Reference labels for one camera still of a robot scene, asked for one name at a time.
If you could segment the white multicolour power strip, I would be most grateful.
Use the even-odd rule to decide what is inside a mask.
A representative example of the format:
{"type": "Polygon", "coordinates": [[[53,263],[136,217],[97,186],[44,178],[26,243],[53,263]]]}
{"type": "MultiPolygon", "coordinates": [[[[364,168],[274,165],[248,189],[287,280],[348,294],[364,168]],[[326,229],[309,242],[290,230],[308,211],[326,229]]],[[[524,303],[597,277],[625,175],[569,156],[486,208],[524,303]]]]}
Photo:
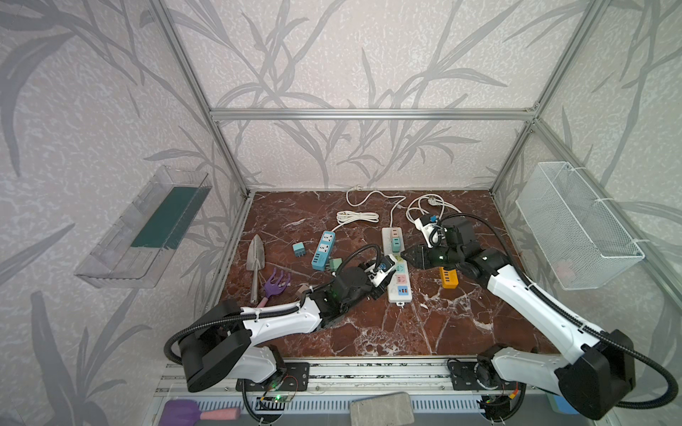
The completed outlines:
{"type": "Polygon", "coordinates": [[[403,234],[401,238],[402,247],[400,253],[392,253],[391,236],[389,230],[392,227],[384,227],[382,229],[382,243],[385,255],[394,255],[397,260],[396,273],[388,285],[387,297],[391,304],[403,307],[412,302],[412,289],[410,286],[410,275],[408,274],[408,263],[401,257],[401,252],[405,250],[403,234]]]}

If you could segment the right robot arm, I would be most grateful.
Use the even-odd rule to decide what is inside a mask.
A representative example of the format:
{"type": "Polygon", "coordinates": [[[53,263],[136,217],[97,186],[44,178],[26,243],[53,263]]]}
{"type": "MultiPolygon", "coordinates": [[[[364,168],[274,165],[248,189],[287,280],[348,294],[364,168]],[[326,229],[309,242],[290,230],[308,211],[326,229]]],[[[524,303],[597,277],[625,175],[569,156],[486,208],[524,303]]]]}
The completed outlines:
{"type": "Polygon", "coordinates": [[[635,351],[627,335],[619,330],[607,333],[586,321],[527,277],[500,232],[493,232],[500,248],[481,247],[474,222],[486,221],[469,213],[424,215],[414,225],[426,241],[401,256],[416,269],[459,271],[511,305],[558,350],[552,356],[493,346],[481,353],[481,363],[504,381],[563,397],[591,420],[600,420],[612,408],[662,408],[678,397],[680,387],[673,374],[635,351]],[[645,401],[625,399],[636,387],[636,362],[662,376],[667,383],[664,394],[645,401]]]}

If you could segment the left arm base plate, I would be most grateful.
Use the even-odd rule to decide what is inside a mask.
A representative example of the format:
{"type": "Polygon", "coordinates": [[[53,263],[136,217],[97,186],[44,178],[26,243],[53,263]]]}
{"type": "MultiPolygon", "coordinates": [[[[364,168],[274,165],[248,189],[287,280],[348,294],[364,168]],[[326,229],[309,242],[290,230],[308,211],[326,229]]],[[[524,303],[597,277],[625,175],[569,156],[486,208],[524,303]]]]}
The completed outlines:
{"type": "Polygon", "coordinates": [[[277,371],[263,383],[239,379],[236,390],[241,392],[303,392],[307,390],[311,364],[308,362],[286,362],[283,371],[277,371]]]}

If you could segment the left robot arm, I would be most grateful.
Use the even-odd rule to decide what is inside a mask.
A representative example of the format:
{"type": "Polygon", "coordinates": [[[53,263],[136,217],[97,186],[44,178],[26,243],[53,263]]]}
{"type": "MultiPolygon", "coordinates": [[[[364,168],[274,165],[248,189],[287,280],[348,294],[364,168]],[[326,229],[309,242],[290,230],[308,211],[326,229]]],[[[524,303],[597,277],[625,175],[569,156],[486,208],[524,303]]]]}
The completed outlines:
{"type": "Polygon", "coordinates": [[[337,326],[366,298],[383,296],[395,269],[387,257],[377,266],[346,268],[331,282],[285,305],[248,308],[232,301],[220,303],[172,335],[163,353],[183,367],[190,392],[202,392],[225,378],[267,386],[286,376],[282,355],[267,342],[337,326]]]}

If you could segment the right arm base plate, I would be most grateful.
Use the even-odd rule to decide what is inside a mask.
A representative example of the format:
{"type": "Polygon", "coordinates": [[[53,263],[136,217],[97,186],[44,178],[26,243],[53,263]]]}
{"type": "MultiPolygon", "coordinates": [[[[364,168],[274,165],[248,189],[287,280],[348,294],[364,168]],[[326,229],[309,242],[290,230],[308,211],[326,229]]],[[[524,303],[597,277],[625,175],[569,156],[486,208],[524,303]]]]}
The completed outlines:
{"type": "Polygon", "coordinates": [[[512,393],[520,390],[518,383],[503,380],[493,367],[477,360],[448,359],[446,367],[455,391],[512,393]]]}

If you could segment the orange power strip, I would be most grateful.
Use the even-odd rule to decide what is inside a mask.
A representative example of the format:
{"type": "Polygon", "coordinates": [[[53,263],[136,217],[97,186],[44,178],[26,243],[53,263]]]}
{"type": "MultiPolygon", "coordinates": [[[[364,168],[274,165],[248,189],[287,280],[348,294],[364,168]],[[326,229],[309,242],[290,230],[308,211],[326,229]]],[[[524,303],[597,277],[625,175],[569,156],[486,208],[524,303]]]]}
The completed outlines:
{"type": "Polygon", "coordinates": [[[458,272],[456,270],[447,270],[440,268],[440,281],[444,289],[456,289],[459,285],[458,272]]]}

